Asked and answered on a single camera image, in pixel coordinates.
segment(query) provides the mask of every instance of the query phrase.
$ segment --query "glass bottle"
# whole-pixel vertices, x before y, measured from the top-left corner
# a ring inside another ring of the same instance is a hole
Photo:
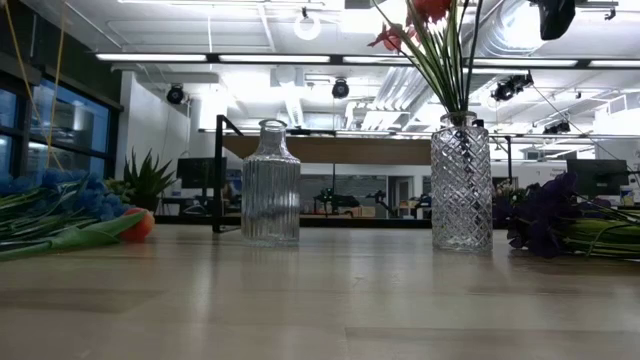
[[[260,145],[242,167],[242,235],[255,246],[287,246],[300,233],[300,160],[287,150],[287,124],[260,122]]]
[[[450,127],[431,137],[433,247],[491,252],[492,212],[489,132],[470,126],[473,112],[442,116]]]

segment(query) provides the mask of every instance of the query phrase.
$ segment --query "table surface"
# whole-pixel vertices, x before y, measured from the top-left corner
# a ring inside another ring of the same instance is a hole
[[[303,229],[297,248],[157,226],[0,263],[0,353],[30,359],[637,359],[640,265],[434,253],[429,230]]]

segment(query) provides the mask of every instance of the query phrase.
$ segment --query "textured glass vase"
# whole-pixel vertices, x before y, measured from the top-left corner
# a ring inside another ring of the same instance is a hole
[[[287,150],[286,127],[260,122],[260,145],[242,167],[242,235],[255,246],[289,246],[300,233],[300,160]]]
[[[431,137],[433,246],[485,253],[493,248],[489,132],[472,112],[451,113]]]

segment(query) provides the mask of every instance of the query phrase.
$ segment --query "ceiling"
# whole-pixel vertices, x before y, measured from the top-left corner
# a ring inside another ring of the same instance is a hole
[[[22,1],[48,20],[60,22],[59,2]],[[523,6],[526,0],[485,0],[479,52],[484,52],[483,56],[640,57],[640,1],[618,1],[617,16],[611,21],[604,20],[608,9],[580,9],[562,38],[543,43],[533,36],[538,33],[537,9]],[[309,5],[309,13],[321,24],[319,34],[313,40],[303,40],[296,34],[295,22],[300,17],[297,5],[290,8],[268,4],[171,6],[120,3],[118,0],[67,0],[66,3],[69,5],[65,8],[68,32],[96,52],[388,54],[384,47],[367,46],[375,38],[381,18],[375,9],[358,9],[363,7],[363,2],[356,0],[325,0],[322,10],[313,10],[318,3]],[[403,0],[387,0],[382,7],[400,21],[405,11],[403,3]],[[471,23],[474,10],[469,11],[463,23]],[[301,25],[303,32],[312,27],[307,22],[309,20]],[[504,44],[494,44],[496,33],[506,41],[506,48]],[[151,80],[157,80],[158,75],[166,78],[172,73],[201,74],[203,79],[206,79],[204,75],[218,74],[229,99],[234,102],[232,107],[239,109],[229,117],[239,124],[255,126],[256,119],[289,113],[287,105],[292,103],[291,91],[277,84],[273,86],[275,67],[158,64],[133,70],[139,73],[140,81],[154,82],[154,86],[163,88],[169,86],[168,81]],[[396,110],[397,121],[404,119],[402,126],[420,125],[411,131],[425,131],[429,126],[437,125],[443,113],[439,105],[431,104],[431,94],[423,80],[415,79],[419,77],[415,72],[400,74],[395,70],[394,75],[389,67],[375,66],[296,67],[303,77],[326,75],[328,78],[326,81],[304,81],[296,89],[295,97],[306,119],[336,114],[341,119],[339,126],[345,126],[349,109],[355,107],[354,118],[363,122],[367,111],[373,109],[365,107],[359,111],[359,102],[371,103],[384,95],[410,103],[406,109]],[[513,100],[499,105],[493,103],[489,93],[495,82],[505,75],[478,75],[473,81],[477,91],[472,96],[471,110],[485,119],[491,130],[541,133],[544,124],[560,119],[557,109],[570,115],[572,121],[587,131],[593,127],[595,109],[606,106],[608,101],[625,91],[640,88],[638,71],[534,70],[532,75],[538,90],[528,88]],[[351,90],[349,98],[334,100],[331,96],[336,77],[347,79]],[[395,89],[395,93],[382,94],[385,84],[394,80],[386,91]],[[198,92],[198,86],[207,87],[208,84],[194,85],[195,92]],[[334,123],[329,121],[327,126],[335,126]],[[376,120],[374,123],[380,130],[383,124],[389,126],[394,122]]]

